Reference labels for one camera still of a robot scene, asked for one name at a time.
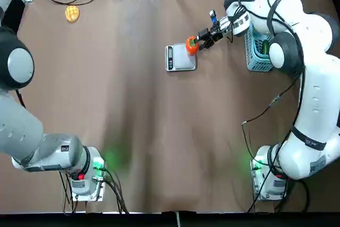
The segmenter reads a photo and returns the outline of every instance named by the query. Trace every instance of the digital scale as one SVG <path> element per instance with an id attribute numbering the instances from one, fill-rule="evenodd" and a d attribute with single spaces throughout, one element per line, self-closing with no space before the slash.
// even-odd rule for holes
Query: digital scale
<path id="1" fill-rule="evenodd" d="M 168 45 L 165 47 L 165 69 L 168 72 L 195 70 L 196 54 L 188 54 L 184 43 Z"/>

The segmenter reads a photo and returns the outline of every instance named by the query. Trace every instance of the blue basket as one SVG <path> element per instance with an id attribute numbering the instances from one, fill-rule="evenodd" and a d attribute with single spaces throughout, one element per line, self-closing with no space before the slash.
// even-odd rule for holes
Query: blue basket
<path id="1" fill-rule="evenodd" d="M 264 40 L 271 40 L 271 36 L 265 36 L 257 32 L 250 23 L 248 32 L 245 34 L 246 66 L 251 71 L 268 72 L 273 65 L 269 55 L 260 54 Z"/>

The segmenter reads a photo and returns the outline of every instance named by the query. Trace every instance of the green object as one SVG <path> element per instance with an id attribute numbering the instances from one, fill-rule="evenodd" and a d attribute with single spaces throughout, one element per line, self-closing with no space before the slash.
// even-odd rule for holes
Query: green object
<path id="1" fill-rule="evenodd" d="M 193 39 L 190 39 L 190 46 L 195 46 L 195 42 L 193 41 Z"/>
<path id="2" fill-rule="evenodd" d="M 261 54 L 269 55 L 269 42 L 268 42 L 268 40 L 264 40 L 262 42 Z"/>
<path id="3" fill-rule="evenodd" d="M 95 157 L 93 159 L 93 168 L 96 169 L 96 170 L 100 170 L 102 168 L 104 168 L 104 160 L 100 157 Z"/>

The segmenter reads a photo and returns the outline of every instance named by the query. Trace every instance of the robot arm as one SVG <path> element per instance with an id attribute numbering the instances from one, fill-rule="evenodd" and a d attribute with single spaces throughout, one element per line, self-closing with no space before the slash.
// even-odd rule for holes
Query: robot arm
<path id="1" fill-rule="evenodd" d="M 0 0 L 0 19 L 10 2 Z M 0 26 L 0 152 L 11 155 L 18 169 L 67 173 L 78 201 L 102 200 L 104 173 L 99 169 L 105 163 L 98 150 L 83 146 L 74 135 L 45 134 L 42 123 L 10 95 L 31 82 L 34 68 L 26 46 Z"/>
<path id="2" fill-rule="evenodd" d="M 300 0 L 225 0 L 224 7 L 226 16 L 220 20 L 210 12 L 213 27 L 201 31 L 195 39 L 195 43 L 204 41 L 200 49 L 223 38 L 213 37 L 216 32 L 241 36 L 252 22 L 258 32 L 275 35 L 269 50 L 274 67 L 295 77 L 304 69 L 300 111 L 288 139 L 281 149 L 277 144 L 258 150 L 255 159 L 271 167 L 251 162 L 252 169 L 256 169 L 254 191 L 263 187 L 261 199 L 279 200 L 284 196 L 287 177 L 306 178 L 340 156 L 340 128 L 336 126 L 340 60 L 327 54 L 339 37 L 339 27 L 327 15 L 305 13 Z"/>

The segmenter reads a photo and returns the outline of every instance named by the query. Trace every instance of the black cable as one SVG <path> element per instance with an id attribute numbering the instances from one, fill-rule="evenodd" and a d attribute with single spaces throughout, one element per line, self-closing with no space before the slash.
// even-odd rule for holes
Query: black cable
<path id="1" fill-rule="evenodd" d="M 119 206 L 120 206 L 121 209 L 125 212 L 125 214 L 129 214 L 129 211 L 126 209 L 125 204 L 122 203 L 121 197 L 118 194 L 116 187 L 114 187 L 108 180 L 104 180 L 104 182 L 107 183 L 110 186 L 110 188 L 113 190 L 114 194 L 116 195 L 118 209 L 119 209 Z"/>
<path id="2" fill-rule="evenodd" d="M 65 174 L 65 177 L 67 179 L 67 183 L 69 184 L 69 187 L 70 187 L 70 200 L 71 200 L 71 203 L 72 203 L 72 213 L 75 212 L 75 208 L 74 208 L 74 205 L 73 205 L 73 193 L 72 193 L 72 186 L 71 186 L 71 182 L 70 182 L 70 179 L 69 177 L 67 176 L 67 174 Z"/>
<path id="3" fill-rule="evenodd" d="M 69 197 L 68 197 L 67 192 L 66 192 L 67 188 L 65 186 L 64 179 L 63 179 L 62 174 L 60 172 L 59 172 L 59 176 L 60 176 L 60 179 L 62 180 L 63 188 L 64 188 L 64 191 L 65 191 L 65 198 L 67 199 L 67 203 L 70 204 L 70 200 L 69 200 Z"/>
<path id="4" fill-rule="evenodd" d="M 115 174 L 115 176 L 116 176 L 116 178 L 117 178 L 117 180 L 118 180 L 118 184 L 115 182 L 115 180 L 114 180 L 114 178 L 112 177 L 110 171 L 107 170 L 107 169 L 106 169 L 105 171 L 110 175 L 110 177 L 111 177 L 111 179 L 112 179 L 112 182 L 113 182 L 114 186 L 115 186 L 116 188 L 118 188 L 118 191 L 119 191 L 119 194 L 120 194 L 120 199 L 121 199 L 122 208 L 124 209 L 124 211 L 128 211 L 128 210 L 126 209 L 125 201 L 124 201 L 124 198 L 123 198 L 122 184 L 121 184 L 121 181 L 120 181 L 120 179 L 119 179 L 117 173 L 116 173 L 115 171 L 113 171 L 113 173 Z"/>
<path id="5" fill-rule="evenodd" d="M 19 90 L 15 90 L 15 92 L 16 92 L 16 95 L 17 95 L 19 101 L 20 101 L 20 104 L 21 104 L 24 108 L 26 108 L 25 103 L 24 103 L 24 101 L 23 101 L 23 99 L 22 99 L 22 95 L 21 95 L 20 91 L 19 91 Z"/>

